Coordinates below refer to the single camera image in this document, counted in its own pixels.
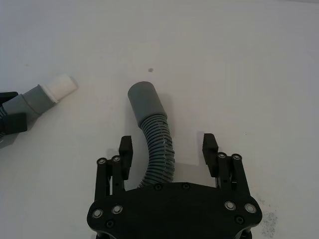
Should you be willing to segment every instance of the white surface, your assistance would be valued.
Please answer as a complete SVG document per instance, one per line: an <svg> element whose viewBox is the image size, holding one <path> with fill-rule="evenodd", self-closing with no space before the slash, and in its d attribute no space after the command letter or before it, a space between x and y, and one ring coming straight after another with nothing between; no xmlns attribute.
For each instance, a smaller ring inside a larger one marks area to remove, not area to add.
<svg viewBox="0 0 319 239"><path fill-rule="evenodd" d="M68 75L63 74L49 81L42 88L51 100L58 103L62 98L74 92L77 89L77 85Z"/></svg>
<svg viewBox="0 0 319 239"><path fill-rule="evenodd" d="M132 135L127 188L147 165L127 98L138 81L155 85L169 115L176 181L213 185L201 156L213 132L244 157L267 220L254 238L318 238L318 43L316 3L1 1L0 90L61 73L79 89L0 151L0 238L93 238L96 160Z"/></svg>

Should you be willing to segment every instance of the white cylindrical tip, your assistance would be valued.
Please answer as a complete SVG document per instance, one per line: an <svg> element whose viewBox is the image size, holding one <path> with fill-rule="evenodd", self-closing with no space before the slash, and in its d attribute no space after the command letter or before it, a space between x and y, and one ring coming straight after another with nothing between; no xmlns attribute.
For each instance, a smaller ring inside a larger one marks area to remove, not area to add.
<svg viewBox="0 0 319 239"><path fill-rule="evenodd" d="M67 75L61 75L43 86L44 91L54 101L58 102L77 89L74 80Z"/></svg>

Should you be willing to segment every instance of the dark spot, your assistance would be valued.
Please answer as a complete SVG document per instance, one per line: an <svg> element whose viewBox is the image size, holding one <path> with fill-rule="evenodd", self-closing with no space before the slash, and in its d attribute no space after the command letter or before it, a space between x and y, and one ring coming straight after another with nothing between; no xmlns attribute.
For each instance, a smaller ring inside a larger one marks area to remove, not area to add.
<svg viewBox="0 0 319 239"><path fill-rule="evenodd" d="M112 228L114 226L114 221L113 220L109 220L106 222L106 227L107 228Z"/></svg>
<svg viewBox="0 0 319 239"><path fill-rule="evenodd" d="M244 224L245 220L241 217L241 216L236 216L235 217L235 221L238 223L238 224Z"/></svg>
<svg viewBox="0 0 319 239"><path fill-rule="evenodd" d="M189 186L188 183L183 183L182 184L182 188L185 189L185 190L188 190L190 188L190 186Z"/></svg>
<svg viewBox="0 0 319 239"><path fill-rule="evenodd" d="M163 186L161 184L155 184L155 186L154 186L154 189L156 191L160 191L160 190L162 190L162 188L163 188Z"/></svg>
<svg viewBox="0 0 319 239"><path fill-rule="evenodd" d="M271 212L263 212L261 221L262 235L265 238L274 238L278 217Z"/></svg>

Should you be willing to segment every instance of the black bracket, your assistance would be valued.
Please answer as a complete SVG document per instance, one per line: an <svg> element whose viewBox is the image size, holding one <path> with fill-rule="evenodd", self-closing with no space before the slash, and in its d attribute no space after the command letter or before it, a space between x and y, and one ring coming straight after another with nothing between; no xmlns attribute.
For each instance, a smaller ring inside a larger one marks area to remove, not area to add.
<svg viewBox="0 0 319 239"><path fill-rule="evenodd" d="M97 161L95 201L87 215L97 239L252 238L250 228L262 212L249 194L242 157L218 152L212 134L204 135L203 154L216 188L164 183L125 191L133 148L131 137L122 137L119 155Z"/></svg>
<svg viewBox="0 0 319 239"><path fill-rule="evenodd" d="M2 107L3 103L13 99L17 95L17 92L0 93L0 137L27 131L25 113L8 115Z"/></svg>

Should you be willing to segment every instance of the black mounting plate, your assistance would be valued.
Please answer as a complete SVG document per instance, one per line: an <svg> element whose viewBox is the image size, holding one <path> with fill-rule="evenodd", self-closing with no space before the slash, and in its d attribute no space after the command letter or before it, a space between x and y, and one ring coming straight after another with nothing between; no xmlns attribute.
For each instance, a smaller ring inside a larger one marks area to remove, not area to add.
<svg viewBox="0 0 319 239"><path fill-rule="evenodd" d="M225 208L227 201L236 205L234 211ZM254 205L257 212L247 212L247 203ZM116 205L123 207L120 214L112 213ZM100 218L92 217L96 209L103 210ZM87 222L92 230L116 239L232 239L256 226L261 218L257 202L247 194L191 183L168 183L97 200L90 207Z"/></svg>

